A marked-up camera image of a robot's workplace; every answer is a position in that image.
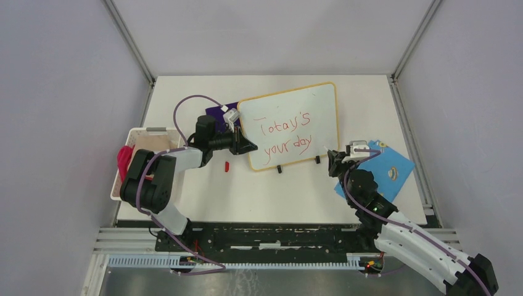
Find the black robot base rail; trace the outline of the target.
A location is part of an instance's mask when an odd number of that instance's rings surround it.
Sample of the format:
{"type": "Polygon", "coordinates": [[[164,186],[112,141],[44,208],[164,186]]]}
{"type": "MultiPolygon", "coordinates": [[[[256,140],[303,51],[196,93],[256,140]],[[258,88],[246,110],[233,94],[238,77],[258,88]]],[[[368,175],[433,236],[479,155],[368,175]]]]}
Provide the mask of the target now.
{"type": "Polygon", "coordinates": [[[345,263],[347,255],[381,255],[360,224],[190,222],[177,239],[156,233],[155,251],[190,249],[218,263],[345,263]]]}

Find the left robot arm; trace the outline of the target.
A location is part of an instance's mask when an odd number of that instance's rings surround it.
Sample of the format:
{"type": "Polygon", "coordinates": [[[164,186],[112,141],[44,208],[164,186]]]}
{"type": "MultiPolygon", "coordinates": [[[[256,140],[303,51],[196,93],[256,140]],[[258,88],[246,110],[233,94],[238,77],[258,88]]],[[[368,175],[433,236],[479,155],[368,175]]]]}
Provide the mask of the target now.
{"type": "Polygon", "coordinates": [[[217,131],[216,119],[211,115],[198,117],[195,133],[189,139],[187,146],[168,151],[139,149],[120,188],[122,201],[170,231],[170,243],[182,252],[192,247],[194,235],[186,230],[189,218],[171,201],[175,176],[204,167],[218,150],[229,150],[233,155],[258,150],[239,125],[227,123],[224,132],[217,131]]]}

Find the yellow framed whiteboard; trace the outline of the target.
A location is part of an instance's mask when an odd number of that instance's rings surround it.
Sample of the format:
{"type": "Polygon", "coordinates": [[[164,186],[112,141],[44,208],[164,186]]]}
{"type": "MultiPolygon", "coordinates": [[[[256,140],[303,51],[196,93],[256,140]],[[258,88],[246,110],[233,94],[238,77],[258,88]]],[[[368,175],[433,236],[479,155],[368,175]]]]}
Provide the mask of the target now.
{"type": "Polygon", "coordinates": [[[340,147],[337,88],[325,82],[239,101],[253,171],[313,160],[340,147]]]}

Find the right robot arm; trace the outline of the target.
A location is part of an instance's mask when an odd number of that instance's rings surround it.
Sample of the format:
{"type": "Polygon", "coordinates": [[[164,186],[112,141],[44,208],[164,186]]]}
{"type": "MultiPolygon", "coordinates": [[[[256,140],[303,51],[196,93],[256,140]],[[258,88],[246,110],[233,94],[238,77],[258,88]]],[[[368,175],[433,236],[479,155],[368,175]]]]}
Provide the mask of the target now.
{"type": "Polygon", "coordinates": [[[415,270],[445,295],[495,295],[499,290],[492,262],[478,253],[449,246],[410,221],[378,193],[374,175],[360,165],[380,155],[379,150],[349,145],[345,151],[327,150],[328,175],[337,178],[349,207],[361,222],[357,246],[375,248],[415,270]]]}

